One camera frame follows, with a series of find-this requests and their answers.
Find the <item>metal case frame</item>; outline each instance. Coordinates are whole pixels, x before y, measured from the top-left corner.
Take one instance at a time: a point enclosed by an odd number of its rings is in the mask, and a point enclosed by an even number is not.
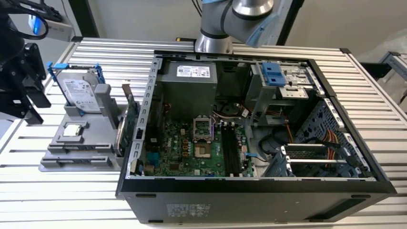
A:
[[[218,180],[210,178],[206,180],[130,179],[127,167],[131,165],[131,162],[128,161],[128,158],[134,158],[135,153],[142,150],[142,135],[146,131],[138,127],[135,130],[136,144],[134,144],[135,147],[132,147],[124,157],[116,196],[127,199],[142,223],[338,221],[397,193],[361,134],[357,131],[347,112],[339,104],[337,93],[315,60],[167,51],[155,51],[155,54],[153,68],[150,70],[146,97],[142,104],[142,114],[145,113],[143,109],[149,107],[149,103],[151,102],[154,88],[150,87],[150,84],[155,83],[158,70],[161,69],[162,60],[165,58],[181,61],[186,61],[189,58],[202,61],[214,61],[214,59],[222,57],[231,61],[245,62],[278,60],[307,62],[313,67],[313,74],[317,76],[326,91],[326,97],[330,98],[333,102],[345,123],[345,128],[359,146],[378,181],[345,182],[313,179],[293,181],[289,179],[285,180],[285,178],[270,180]],[[317,209],[315,214],[311,213],[313,211],[309,211],[310,209],[307,208],[310,206],[299,205],[307,203],[311,199],[314,205],[313,210]],[[171,208],[171,206],[169,203],[205,204],[205,207],[210,208],[210,211],[215,211],[219,215],[211,213],[211,217],[209,217],[207,214],[207,217],[202,217],[201,219],[170,217],[170,210],[167,208]],[[257,209],[249,210],[249,208],[242,208],[246,204],[253,204]],[[229,209],[235,210],[231,214],[226,213],[226,209],[221,206],[227,206]]]

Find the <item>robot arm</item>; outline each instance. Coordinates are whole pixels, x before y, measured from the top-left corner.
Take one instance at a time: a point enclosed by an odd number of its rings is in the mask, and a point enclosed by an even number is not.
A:
[[[274,0],[203,0],[202,35],[197,52],[233,54],[231,37],[258,48],[279,21]]]
[[[19,32],[10,14],[38,16],[46,33],[34,36]],[[43,123],[31,101],[38,108],[51,107],[42,84],[47,75],[39,47],[23,38],[40,40],[47,33],[47,22],[38,12],[23,8],[19,1],[0,0],[0,119],[24,118],[30,124]]]

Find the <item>metal rail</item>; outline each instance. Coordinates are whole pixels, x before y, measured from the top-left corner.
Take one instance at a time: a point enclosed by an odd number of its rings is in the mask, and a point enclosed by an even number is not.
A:
[[[154,50],[191,52],[194,46],[191,42],[90,38],[71,44],[59,62],[90,66],[100,63],[118,103],[126,103],[123,81],[131,84],[136,100],[142,101]],[[334,224],[211,224],[205,228],[407,228],[407,118],[354,56],[326,48],[253,49],[235,44],[234,50],[237,54],[315,59],[399,195]],[[52,107],[39,109],[44,124],[16,124],[2,147],[0,228],[139,226],[126,201],[115,198],[119,172],[42,173],[38,170],[64,114],[64,97],[52,83],[47,95]],[[203,225],[183,227],[203,228]]]

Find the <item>label sticker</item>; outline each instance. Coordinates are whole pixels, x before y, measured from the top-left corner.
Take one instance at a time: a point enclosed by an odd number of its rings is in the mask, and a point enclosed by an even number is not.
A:
[[[247,115],[249,115],[249,110],[245,109],[245,111],[242,112],[242,116],[243,116],[245,118],[247,118]]]
[[[177,69],[177,76],[211,78],[210,67],[181,65]]]
[[[207,217],[210,209],[210,204],[167,204],[171,217]]]
[[[76,107],[84,112],[100,112],[90,83],[86,80],[66,79],[64,84]]]

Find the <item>ram slot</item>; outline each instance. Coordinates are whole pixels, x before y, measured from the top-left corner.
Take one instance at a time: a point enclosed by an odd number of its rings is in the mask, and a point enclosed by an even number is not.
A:
[[[222,127],[222,149],[225,157],[226,176],[241,174],[237,134],[233,126]]]

